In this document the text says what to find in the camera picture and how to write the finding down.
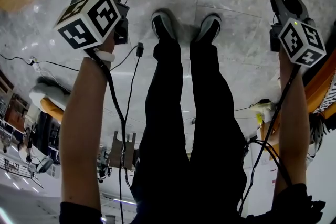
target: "black pants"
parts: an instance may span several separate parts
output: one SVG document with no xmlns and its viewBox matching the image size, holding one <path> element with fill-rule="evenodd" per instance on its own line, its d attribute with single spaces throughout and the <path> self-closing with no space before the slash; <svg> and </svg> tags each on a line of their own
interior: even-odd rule
<svg viewBox="0 0 336 224">
<path fill-rule="evenodd" d="M 145 203 L 146 210 L 166 208 L 172 214 L 221 214 L 224 208 L 236 212 L 246 185 L 241 165 L 245 139 L 234 118 L 231 91 L 219 72 L 217 48 L 191 44 L 196 125 L 190 162 L 180 106 L 180 46 L 160 42 L 154 57 L 158 63 L 146 99 L 146 128 L 131 188 L 138 210 Z"/>
</svg>

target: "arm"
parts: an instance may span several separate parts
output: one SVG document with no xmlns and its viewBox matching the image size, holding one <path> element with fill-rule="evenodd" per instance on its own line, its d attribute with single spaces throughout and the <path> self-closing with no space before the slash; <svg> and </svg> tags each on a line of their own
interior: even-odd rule
<svg viewBox="0 0 336 224">
<path fill-rule="evenodd" d="M 281 47 L 280 80 L 283 90 L 293 69 L 293 64 Z M 302 76 L 297 74 L 283 101 L 280 118 L 280 158 L 293 184 L 306 183 L 306 157 L 309 146 L 309 118 Z M 278 171 L 274 198 L 288 186 Z"/>
<path fill-rule="evenodd" d="M 114 32 L 100 50 L 112 53 Z M 64 112 L 60 131 L 62 201 L 100 210 L 97 155 L 107 80 L 99 66 L 85 58 Z"/>
</svg>

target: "leg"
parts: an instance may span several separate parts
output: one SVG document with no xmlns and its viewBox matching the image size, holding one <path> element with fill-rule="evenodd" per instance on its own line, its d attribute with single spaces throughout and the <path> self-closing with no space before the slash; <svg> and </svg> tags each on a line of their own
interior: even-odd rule
<svg viewBox="0 0 336 224">
<path fill-rule="evenodd" d="M 211 45 L 220 24 L 218 15 L 208 16 L 190 48 L 196 106 L 191 170 L 198 192 L 210 199 L 221 197 L 227 201 L 226 208 L 236 210 L 246 184 L 241 166 L 245 138 L 234 118 L 230 88 L 219 71 L 217 48 Z M 202 167 L 208 172 L 200 173 Z M 220 183 L 215 170 L 227 172 Z"/>
<path fill-rule="evenodd" d="M 149 202 L 162 210 L 158 199 L 170 201 L 183 191 L 189 161 L 180 106 L 183 83 L 180 46 L 169 34 L 170 20 L 165 14 L 154 14 L 152 21 L 160 41 L 154 49 L 158 63 L 147 94 L 146 128 L 131 190 L 138 204 Z"/>
</svg>

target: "shoe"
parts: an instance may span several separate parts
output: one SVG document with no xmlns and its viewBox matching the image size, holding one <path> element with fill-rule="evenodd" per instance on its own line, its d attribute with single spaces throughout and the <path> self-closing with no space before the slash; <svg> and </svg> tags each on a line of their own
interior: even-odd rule
<svg viewBox="0 0 336 224">
<path fill-rule="evenodd" d="M 169 15 L 163 11 L 155 12 L 151 19 L 152 28 L 159 41 L 173 39 L 176 40 L 176 36 L 172 27 L 172 22 Z"/>
<path fill-rule="evenodd" d="M 203 20 L 198 36 L 194 38 L 193 43 L 202 42 L 206 44 L 212 44 L 221 30 L 221 24 L 222 20 L 218 14 L 212 13 L 208 15 Z"/>
</svg>

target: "black sleeve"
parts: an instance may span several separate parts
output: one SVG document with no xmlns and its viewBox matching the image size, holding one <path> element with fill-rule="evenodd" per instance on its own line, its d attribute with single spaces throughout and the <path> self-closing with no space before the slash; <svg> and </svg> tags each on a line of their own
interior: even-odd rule
<svg viewBox="0 0 336 224">
<path fill-rule="evenodd" d="M 248 216 L 247 223 L 317 223 L 325 203 L 312 202 L 311 198 L 305 184 L 292 185 L 278 194 L 272 211 L 261 216 Z"/>
<path fill-rule="evenodd" d="M 84 205 L 73 204 L 71 202 L 62 202 L 59 223 L 102 224 L 101 212 Z"/>
</svg>

